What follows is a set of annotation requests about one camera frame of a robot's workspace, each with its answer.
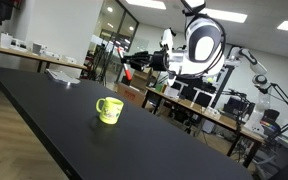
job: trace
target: yellow mug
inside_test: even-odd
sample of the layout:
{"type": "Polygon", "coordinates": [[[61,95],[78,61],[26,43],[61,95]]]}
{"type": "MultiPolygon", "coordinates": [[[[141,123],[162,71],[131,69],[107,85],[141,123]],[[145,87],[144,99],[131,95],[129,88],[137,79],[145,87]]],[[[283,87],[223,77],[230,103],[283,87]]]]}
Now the yellow mug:
{"type": "Polygon", "coordinates": [[[113,97],[106,97],[97,100],[96,110],[100,113],[100,119],[107,124],[115,124],[120,116],[124,103],[113,97]]]}

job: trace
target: floor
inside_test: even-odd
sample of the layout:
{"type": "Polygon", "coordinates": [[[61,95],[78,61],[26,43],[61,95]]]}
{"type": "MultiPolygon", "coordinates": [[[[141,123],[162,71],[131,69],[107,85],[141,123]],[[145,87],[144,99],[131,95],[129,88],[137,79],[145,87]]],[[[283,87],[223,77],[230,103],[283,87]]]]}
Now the floor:
{"type": "MultiPolygon", "coordinates": [[[[107,73],[107,87],[114,89],[115,73],[107,73]]],[[[183,126],[161,118],[178,128],[183,126]]],[[[203,134],[197,141],[205,142],[203,134]]],[[[215,135],[205,134],[207,144],[226,154],[230,143],[215,135]]],[[[24,123],[5,96],[0,93],[0,180],[64,180],[65,174],[24,123]]]]}

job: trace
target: glass wall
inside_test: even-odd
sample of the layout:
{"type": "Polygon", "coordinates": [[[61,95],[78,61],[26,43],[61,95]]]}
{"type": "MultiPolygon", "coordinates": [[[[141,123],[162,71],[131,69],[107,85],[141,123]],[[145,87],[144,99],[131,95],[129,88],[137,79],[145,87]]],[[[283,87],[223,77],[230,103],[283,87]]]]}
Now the glass wall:
{"type": "Polygon", "coordinates": [[[112,82],[117,79],[122,65],[116,49],[129,51],[137,26],[138,21],[118,0],[104,0],[86,57],[88,64],[95,67],[94,73],[99,74],[96,76],[105,76],[105,80],[112,82]]]}

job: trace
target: table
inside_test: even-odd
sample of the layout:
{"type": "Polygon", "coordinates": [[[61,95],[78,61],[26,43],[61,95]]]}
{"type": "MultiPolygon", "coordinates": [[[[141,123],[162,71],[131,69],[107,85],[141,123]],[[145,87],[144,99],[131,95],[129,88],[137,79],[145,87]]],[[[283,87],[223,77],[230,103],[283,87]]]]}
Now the table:
{"type": "Polygon", "coordinates": [[[0,68],[0,90],[70,179],[252,179],[235,161],[97,82],[67,86],[0,68]],[[125,103],[115,125],[102,123],[95,110],[107,96],[125,103]]]}
{"type": "MultiPolygon", "coordinates": [[[[147,88],[147,93],[146,93],[142,107],[145,106],[145,104],[147,103],[148,98],[150,97],[151,94],[155,94],[159,97],[157,100],[156,106],[153,110],[153,114],[156,113],[158,107],[161,104],[162,99],[166,99],[168,101],[175,103],[176,105],[182,106],[182,107],[202,116],[203,118],[206,118],[206,119],[212,121],[215,124],[218,124],[218,125],[226,128],[226,129],[229,129],[231,131],[236,130],[235,120],[230,119],[230,118],[225,117],[225,116],[221,116],[220,119],[218,119],[218,120],[214,119],[213,117],[203,113],[202,107],[200,105],[193,103],[189,100],[182,100],[182,99],[178,99],[178,98],[168,97],[164,93],[158,92],[153,88],[147,88]]],[[[245,137],[245,138],[254,142],[254,145],[252,146],[250,152],[248,153],[247,157],[245,158],[245,161],[243,162],[243,166],[248,167],[249,164],[252,162],[252,159],[254,158],[257,150],[261,147],[262,143],[264,143],[264,139],[261,136],[251,132],[250,130],[248,130],[242,126],[241,131],[239,133],[237,133],[237,137],[236,137],[235,141],[233,142],[231,148],[227,152],[227,156],[231,156],[231,154],[232,154],[236,144],[238,143],[240,137],[245,137]]]]}
{"type": "Polygon", "coordinates": [[[71,64],[65,61],[54,60],[48,57],[37,56],[37,55],[34,55],[31,51],[21,52],[21,51],[17,51],[13,49],[4,49],[0,47],[0,53],[39,61],[37,72],[41,71],[43,62],[46,62],[46,68],[49,68],[50,64],[58,64],[58,65],[77,68],[77,69],[87,69],[86,66],[82,66],[78,64],[71,64]]]}

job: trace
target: mug handle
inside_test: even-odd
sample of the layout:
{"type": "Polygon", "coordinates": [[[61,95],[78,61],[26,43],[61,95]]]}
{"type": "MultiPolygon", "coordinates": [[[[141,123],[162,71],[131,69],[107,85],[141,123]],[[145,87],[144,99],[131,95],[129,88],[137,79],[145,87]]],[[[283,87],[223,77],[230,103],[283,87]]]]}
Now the mug handle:
{"type": "Polygon", "coordinates": [[[96,110],[97,110],[97,112],[99,112],[99,113],[102,112],[102,110],[101,110],[102,108],[101,108],[101,109],[99,108],[99,105],[100,105],[100,102],[101,102],[101,101],[104,101],[104,102],[105,102],[105,99],[104,99],[104,98],[100,98],[100,99],[97,100],[97,102],[96,102],[96,110]]]}

